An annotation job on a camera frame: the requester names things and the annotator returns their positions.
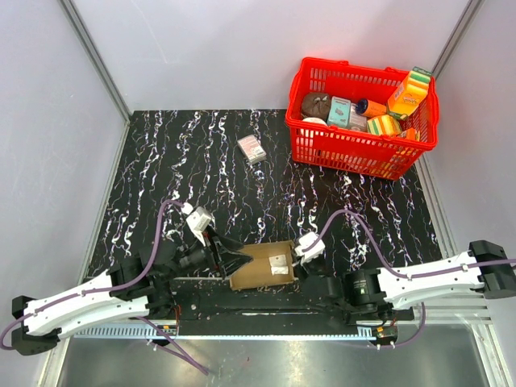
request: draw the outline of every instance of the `black bracket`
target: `black bracket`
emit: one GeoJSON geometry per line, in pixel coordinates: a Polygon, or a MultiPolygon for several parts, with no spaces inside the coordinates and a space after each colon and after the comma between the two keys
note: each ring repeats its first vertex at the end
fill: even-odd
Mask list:
{"type": "MultiPolygon", "coordinates": [[[[14,318],[23,316],[23,311],[27,308],[27,303],[34,300],[27,296],[18,296],[12,301],[12,315],[14,318]]],[[[27,327],[22,322],[22,326],[10,333],[11,346],[20,355],[29,356],[46,352],[53,349],[59,343],[60,329],[54,329],[44,336],[32,336],[27,333],[27,327]]]]}
{"type": "MultiPolygon", "coordinates": [[[[469,244],[471,254],[476,262],[490,262],[492,260],[506,260],[506,252],[502,246],[477,240],[469,244]]],[[[510,264],[498,264],[496,266],[484,266],[480,268],[480,281],[485,287],[481,290],[487,299],[507,298],[516,296],[516,275],[510,264]]]]}

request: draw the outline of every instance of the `white label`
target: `white label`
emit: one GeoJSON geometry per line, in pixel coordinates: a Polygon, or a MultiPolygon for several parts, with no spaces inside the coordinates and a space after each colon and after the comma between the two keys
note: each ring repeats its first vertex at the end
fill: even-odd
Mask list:
{"type": "Polygon", "coordinates": [[[289,266],[287,265],[287,257],[285,254],[271,256],[268,258],[268,262],[271,265],[271,273],[273,276],[289,273],[289,266]]]}

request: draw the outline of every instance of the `yellow box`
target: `yellow box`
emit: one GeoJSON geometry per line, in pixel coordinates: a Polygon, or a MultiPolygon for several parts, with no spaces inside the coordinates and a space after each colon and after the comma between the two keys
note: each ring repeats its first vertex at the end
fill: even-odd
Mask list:
{"type": "Polygon", "coordinates": [[[414,70],[409,72],[387,100],[389,114],[396,119],[406,119],[415,112],[428,94],[431,77],[427,74],[414,70]]]}

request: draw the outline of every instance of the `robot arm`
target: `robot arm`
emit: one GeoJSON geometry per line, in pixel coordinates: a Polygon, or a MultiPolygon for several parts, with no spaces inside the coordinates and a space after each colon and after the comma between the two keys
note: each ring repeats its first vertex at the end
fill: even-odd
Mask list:
{"type": "MultiPolygon", "coordinates": [[[[309,264],[324,249],[322,241],[312,248],[313,232],[298,240],[295,252],[301,266],[309,264]]],[[[379,309],[407,310],[432,298],[454,293],[479,292],[486,298],[516,296],[516,275],[502,247],[484,240],[471,242],[469,250],[457,256],[404,268],[359,269],[343,275],[341,281],[327,278],[333,298],[342,296],[349,310],[362,314],[379,309]]]]}
{"type": "Polygon", "coordinates": [[[213,216],[201,207],[189,214],[186,223],[195,243],[179,248],[174,242],[160,243],[146,276],[125,289],[88,293],[92,289],[112,289],[137,278],[148,265],[152,248],[141,248],[135,256],[95,277],[91,281],[49,298],[35,300],[25,296],[13,299],[15,318],[27,316],[11,334],[12,347],[22,355],[34,355],[54,348],[59,341],[100,323],[152,315],[162,318],[174,306],[169,282],[197,268],[209,267],[222,278],[252,260],[238,252],[243,245],[218,235],[210,226],[213,216]]]}

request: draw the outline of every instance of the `cable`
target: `cable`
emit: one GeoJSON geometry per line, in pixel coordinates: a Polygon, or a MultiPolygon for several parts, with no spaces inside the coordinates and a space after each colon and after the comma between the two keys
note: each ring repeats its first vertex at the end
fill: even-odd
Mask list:
{"type": "MultiPolygon", "coordinates": [[[[382,349],[395,349],[395,348],[405,347],[405,346],[413,343],[414,341],[416,341],[419,338],[419,336],[421,336],[421,334],[423,333],[423,331],[425,330],[426,327],[427,327],[427,308],[425,307],[424,302],[422,302],[421,303],[421,322],[419,323],[419,327],[418,327],[418,330],[416,331],[416,333],[414,333],[410,339],[404,341],[403,343],[395,344],[394,347],[382,346],[381,348],[382,349]]],[[[346,342],[339,342],[339,344],[343,345],[345,347],[351,347],[351,348],[357,348],[357,349],[378,349],[377,347],[370,347],[370,346],[364,347],[362,345],[355,345],[355,344],[346,343],[346,342]]]]}
{"type": "Polygon", "coordinates": [[[88,290],[83,291],[82,293],[69,294],[62,298],[58,298],[52,302],[49,302],[48,304],[45,304],[45,305],[41,306],[40,308],[34,309],[34,311],[35,311],[34,314],[29,313],[29,314],[25,314],[24,316],[22,316],[20,318],[17,318],[15,321],[13,321],[11,324],[9,324],[9,326],[6,329],[4,329],[2,331],[2,333],[0,334],[0,349],[3,349],[4,351],[12,351],[14,348],[5,345],[3,342],[3,340],[6,338],[7,334],[9,333],[9,331],[11,329],[13,329],[14,327],[16,327],[18,324],[20,324],[23,320],[25,320],[29,317],[32,317],[33,315],[37,315],[39,312],[43,312],[44,310],[46,310],[54,305],[61,304],[62,302],[71,300],[75,297],[85,296],[86,294],[90,294],[90,293],[112,292],[112,291],[124,290],[124,289],[127,289],[127,288],[133,286],[137,282],[141,281],[147,275],[147,273],[151,270],[152,264],[154,263],[154,260],[156,259],[158,246],[160,244],[161,223],[163,222],[164,210],[167,206],[169,206],[171,204],[173,204],[174,206],[178,206],[180,208],[182,208],[184,206],[183,203],[178,202],[176,200],[172,200],[172,199],[165,200],[161,204],[160,210],[158,211],[158,218],[156,221],[156,233],[154,235],[154,244],[152,245],[151,256],[147,262],[147,266],[145,266],[144,270],[138,275],[138,277],[136,277],[135,279],[133,279],[125,284],[113,286],[110,288],[88,289],[88,290]]]}
{"type": "Polygon", "coordinates": [[[413,343],[414,341],[416,341],[419,338],[419,336],[421,336],[421,334],[423,333],[423,331],[425,330],[426,327],[427,327],[427,307],[425,306],[425,303],[422,302],[421,303],[421,322],[419,323],[419,328],[416,331],[416,333],[414,333],[414,335],[410,339],[404,341],[403,343],[396,344],[396,347],[385,347],[385,348],[394,349],[394,348],[398,348],[398,347],[405,347],[405,346],[413,343]]]}
{"type": "MultiPolygon", "coordinates": [[[[156,324],[153,324],[152,322],[150,322],[148,319],[146,319],[145,317],[136,317],[138,320],[140,321],[143,321],[144,323],[148,324],[149,326],[153,327],[156,332],[158,332],[160,335],[162,335],[163,337],[165,337],[174,347],[176,347],[176,349],[179,350],[180,353],[183,354],[183,356],[185,357],[185,361],[187,361],[189,364],[193,365],[195,368],[197,368],[199,371],[201,371],[202,373],[204,373],[205,375],[208,375],[209,374],[209,371],[208,371],[208,368],[200,365],[192,356],[190,356],[188,354],[187,351],[185,351],[182,346],[180,346],[178,343],[176,343],[176,341],[168,334],[166,333],[165,331],[163,331],[162,329],[160,329],[156,324]]],[[[174,352],[172,350],[169,350],[167,349],[168,351],[167,352],[170,352],[172,354],[177,354],[177,352],[174,352]]]]}
{"type": "MultiPolygon", "coordinates": [[[[413,274],[411,277],[407,276],[406,274],[398,273],[396,270],[394,270],[393,268],[390,267],[389,262],[387,262],[387,260],[384,258],[383,254],[380,251],[380,247],[378,246],[378,243],[376,242],[376,240],[372,236],[372,233],[368,229],[368,227],[365,224],[364,220],[357,213],[352,212],[350,210],[345,210],[345,209],[337,210],[336,212],[334,212],[330,216],[330,218],[328,218],[326,224],[324,225],[324,228],[321,231],[321,234],[317,237],[317,239],[308,248],[305,248],[302,251],[303,252],[307,252],[311,248],[313,248],[319,242],[319,240],[321,240],[321,238],[324,236],[324,234],[327,232],[328,228],[331,225],[331,222],[333,222],[333,219],[335,219],[335,217],[337,217],[340,214],[348,214],[348,215],[352,216],[362,226],[362,228],[364,229],[365,234],[367,235],[367,237],[371,241],[372,248],[374,249],[374,251],[378,255],[378,258],[380,259],[380,262],[383,264],[385,269],[389,273],[394,275],[395,277],[403,278],[403,279],[406,279],[406,280],[410,279],[410,278],[412,278],[412,279],[414,279],[414,278],[427,278],[427,277],[433,277],[433,276],[440,276],[442,274],[449,274],[449,273],[453,273],[453,272],[459,272],[459,271],[463,270],[463,266],[457,266],[456,268],[446,268],[446,269],[443,269],[443,270],[437,270],[435,272],[413,274]]],[[[484,266],[496,266],[496,265],[499,265],[499,264],[516,264],[516,259],[512,259],[512,260],[491,260],[489,262],[476,262],[475,264],[467,264],[466,266],[468,268],[482,268],[484,266]]]]}

